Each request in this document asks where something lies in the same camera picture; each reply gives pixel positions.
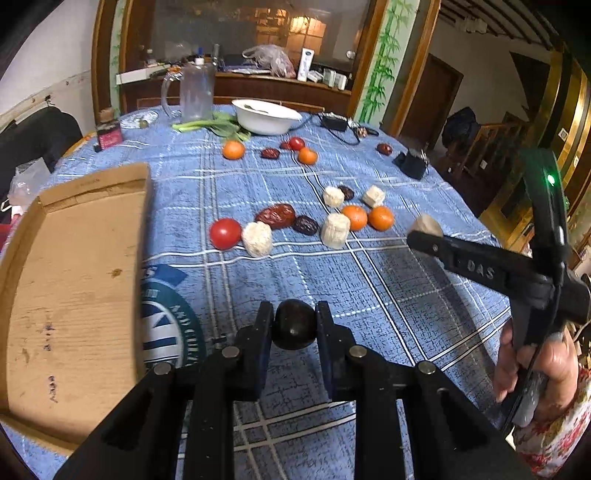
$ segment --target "human hand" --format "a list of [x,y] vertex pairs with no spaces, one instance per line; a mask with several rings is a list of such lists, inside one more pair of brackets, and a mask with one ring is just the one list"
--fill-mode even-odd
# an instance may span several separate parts
[[[497,402],[502,402],[508,393],[513,392],[519,366],[527,368],[535,352],[535,346],[532,345],[523,346],[516,352],[512,340],[513,325],[509,320],[501,332],[499,358],[492,381]],[[579,364],[568,330],[564,330],[562,342],[546,342],[542,346],[534,370],[548,375],[548,385],[534,418],[538,421],[553,421],[568,409],[577,391]]]

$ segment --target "floral sleeve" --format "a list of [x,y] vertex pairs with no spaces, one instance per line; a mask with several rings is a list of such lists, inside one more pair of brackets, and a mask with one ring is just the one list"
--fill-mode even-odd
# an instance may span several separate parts
[[552,422],[532,422],[513,432],[515,450],[536,475],[549,478],[562,467],[591,420],[591,370],[579,368],[572,406]]

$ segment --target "doorway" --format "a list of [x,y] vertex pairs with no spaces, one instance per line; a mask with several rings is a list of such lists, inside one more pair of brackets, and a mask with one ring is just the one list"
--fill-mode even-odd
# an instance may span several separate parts
[[464,75],[429,54],[399,140],[432,150],[441,134]]

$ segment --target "small plate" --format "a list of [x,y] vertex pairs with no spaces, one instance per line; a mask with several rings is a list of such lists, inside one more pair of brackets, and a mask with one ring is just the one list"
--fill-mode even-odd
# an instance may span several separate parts
[[148,125],[152,125],[157,118],[158,113],[153,110],[140,110],[127,115],[125,118],[120,119],[119,122],[121,123],[121,128],[140,128],[140,120],[146,120]]

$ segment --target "dark ball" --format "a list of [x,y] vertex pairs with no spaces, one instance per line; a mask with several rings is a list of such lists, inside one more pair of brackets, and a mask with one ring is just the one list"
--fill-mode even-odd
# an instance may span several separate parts
[[301,300],[284,300],[271,325],[273,343],[283,350],[306,348],[316,339],[316,314]]

